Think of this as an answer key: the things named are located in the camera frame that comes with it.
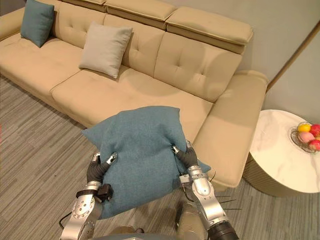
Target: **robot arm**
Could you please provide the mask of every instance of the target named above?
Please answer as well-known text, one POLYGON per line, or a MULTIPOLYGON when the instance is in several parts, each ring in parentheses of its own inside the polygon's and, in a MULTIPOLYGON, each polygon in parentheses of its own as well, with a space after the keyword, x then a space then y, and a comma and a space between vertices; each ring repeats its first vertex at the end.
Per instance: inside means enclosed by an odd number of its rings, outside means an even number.
POLYGON ((208 176, 199 167, 195 150, 189 141, 186 146, 186 152, 180 151, 176 146, 172 146, 172 151, 187 168, 188 175, 180 176, 180 181, 182 185, 192 183, 192 198, 200 213, 202 224, 208 232, 208 239, 238 240, 236 231, 215 197, 214 188, 208 181, 208 176))
POLYGON ((63 229, 61 240, 91 239, 96 221, 102 213, 102 202, 110 200, 113 191, 109 184, 103 183, 103 176, 117 159, 113 153, 109 159, 100 163, 100 153, 93 155, 86 172, 87 185, 76 193, 76 201, 71 211, 71 217, 63 229))

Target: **wall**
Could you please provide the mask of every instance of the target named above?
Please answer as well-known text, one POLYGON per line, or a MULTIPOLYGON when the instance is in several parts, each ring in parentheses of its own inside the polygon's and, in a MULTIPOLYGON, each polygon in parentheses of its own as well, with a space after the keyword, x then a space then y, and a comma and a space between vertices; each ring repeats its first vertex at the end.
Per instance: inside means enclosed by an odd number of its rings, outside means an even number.
POLYGON ((11 13, 24 6, 24 0, 0 0, 0 16, 11 13))
POLYGON ((320 123, 320 32, 268 91, 263 108, 320 123))
POLYGON ((253 26, 240 69, 271 80, 320 18, 320 0, 162 0, 218 13, 253 26))

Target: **marble tabletop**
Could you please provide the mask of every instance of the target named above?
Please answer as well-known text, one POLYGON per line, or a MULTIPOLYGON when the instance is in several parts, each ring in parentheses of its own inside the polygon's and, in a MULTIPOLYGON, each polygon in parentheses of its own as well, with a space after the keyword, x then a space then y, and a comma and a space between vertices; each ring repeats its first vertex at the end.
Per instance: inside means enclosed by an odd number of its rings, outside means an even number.
POLYGON ((305 120, 281 110, 263 110, 250 153, 256 163, 282 185, 303 193, 320 192, 320 152, 307 153, 290 138, 305 120))

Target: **sofa armrest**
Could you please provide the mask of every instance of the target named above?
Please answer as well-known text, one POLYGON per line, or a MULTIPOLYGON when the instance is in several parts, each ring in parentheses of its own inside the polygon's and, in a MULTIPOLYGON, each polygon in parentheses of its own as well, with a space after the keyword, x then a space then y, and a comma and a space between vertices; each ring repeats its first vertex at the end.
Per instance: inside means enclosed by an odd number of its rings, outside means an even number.
POLYGON ((268 79, 257 71, 237 72, 204 121, 193 146, 218 185, 235 188, 242 177, 265 98, 268 79))
POLYGON ((24 13, 25 8, 23 7, 0 16, 0 41, 20 32, 24 13))

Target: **gray striped carpet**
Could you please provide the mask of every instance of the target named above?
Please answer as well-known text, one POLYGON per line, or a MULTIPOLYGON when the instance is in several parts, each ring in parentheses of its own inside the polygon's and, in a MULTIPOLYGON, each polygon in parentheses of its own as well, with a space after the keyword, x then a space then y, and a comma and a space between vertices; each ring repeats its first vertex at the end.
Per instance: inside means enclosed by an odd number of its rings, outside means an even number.
MULTIPOLYGON (((0 77, 1 186, 0 239, 59 239, 59 219, 86 184, 95 147, 81 135, 83 126, 0 77)), ((223 204, 242 240, 320 240, 320 194, 276 198, 242 180, 217 193, 236 202, 223 204)), ((117 226, 174 235, 181 190, 97 223, 95 236, 117 226)))

